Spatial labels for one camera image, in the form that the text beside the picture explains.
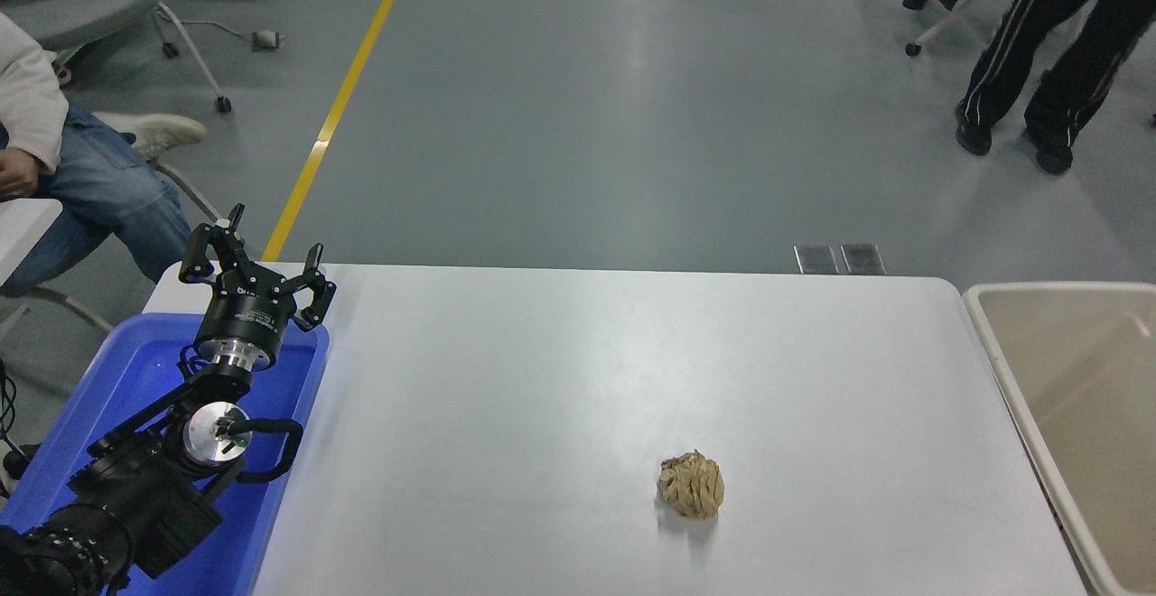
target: black track pants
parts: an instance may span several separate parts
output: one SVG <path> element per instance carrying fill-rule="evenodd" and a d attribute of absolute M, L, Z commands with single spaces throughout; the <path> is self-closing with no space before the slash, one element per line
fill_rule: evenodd
<path fill-rule="evenodd" d="M 1007 114 L 1031 70 L 1032 55 L 1052 28 L 1087 0 L 1015 0 L 992 43 L 979 57 L 964 95 L 964 114 L 993 126 Z M 1107 97 L 1121 62 L 1143 36 L 1156 0 L 1098 0 L 1077 40 L 1064 53 L 1028 105 L 1028 127 L 1072 147 Z"/>

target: blue plastic tray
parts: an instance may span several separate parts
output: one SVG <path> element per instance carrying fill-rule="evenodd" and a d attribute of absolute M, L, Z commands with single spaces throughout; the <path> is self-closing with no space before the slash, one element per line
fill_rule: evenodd
<path fill-rule="evenodd" d="M 144 313 L 113 329 L 66 403 L 60 419 L 42 445 L 0 523 L 20 532 L 40 526 L 68 504 L 72 474 L 91 457 L 84 452 L 98 437 L 161 397 L 184 379 L 178 352 L 197 336 L 201 315 Z M 251 418 L 291 416 L 306 424 L 325 370 L 329 336 L 321 328 L 302 333 L 290 325 L 275 366 L 258 371 L 239 407 Z M 247 470 L 276 463 L 284 437 L 257 435 L 245 453 Z M 224 523 L 175 567 L 151 580 L 129 572 L 126 596 L 247 596 L 273 531 L 288 476 L 271 484 L 234 484 L 215 501 Z"/>

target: beige plastic bin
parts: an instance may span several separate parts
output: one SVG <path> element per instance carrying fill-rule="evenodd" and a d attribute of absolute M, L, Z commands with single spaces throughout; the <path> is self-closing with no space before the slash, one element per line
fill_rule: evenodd
<path fill-rule="evenodd" d="M 1156 594 L 1156 286 L 964 295 L 1011 417 L 1099 594 Z"/>

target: person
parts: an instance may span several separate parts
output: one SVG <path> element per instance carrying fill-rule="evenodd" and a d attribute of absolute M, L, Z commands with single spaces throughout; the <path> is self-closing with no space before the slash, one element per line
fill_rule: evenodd
<path fill-rule="evenodd" d="M 1052 28 L 1087 0 L 1015 0 L 979 57 L 955 110 L 956 140 L 973 155 L 992 147 L 999 122 L 1027 82 L 1036 49 Z M 1121 62 L 1156 15 L 1156 0 L 1098 0 L 1074 44 L 1044 74 L 1024 112 L 1036 164 L 1061 176 L 1072 167 L 1072 144 L 1103 105 Z"/>
<path fill-rule="evenodd" d="M 203 136 L 203 127 L 186 118 L 114 117 L 125 131 L 143 135 L 136 144 L 153 155 L 162 148 L 157 142 L 170 147 Z M 21 296 L 62 274 L 111 233 L 155 283 L 181 260 L 191 233 L 176 189 L 118 131 L 68 102 L 44 50 L 0 15 L 0 201 L 17 196 L 54 198 L 64 209 L 0 286 L 3 296 Z"/>

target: white jacket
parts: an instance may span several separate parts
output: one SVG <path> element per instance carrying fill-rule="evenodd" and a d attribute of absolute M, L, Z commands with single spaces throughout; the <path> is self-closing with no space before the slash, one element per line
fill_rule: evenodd
<path fill-rule="evenodd" d="M 54 173 L 66 114 L 68 102 L 47 54 L 0 15 L 0 126 L 8 131 L 8 147 L 36 156 L 42 173 Z"/>

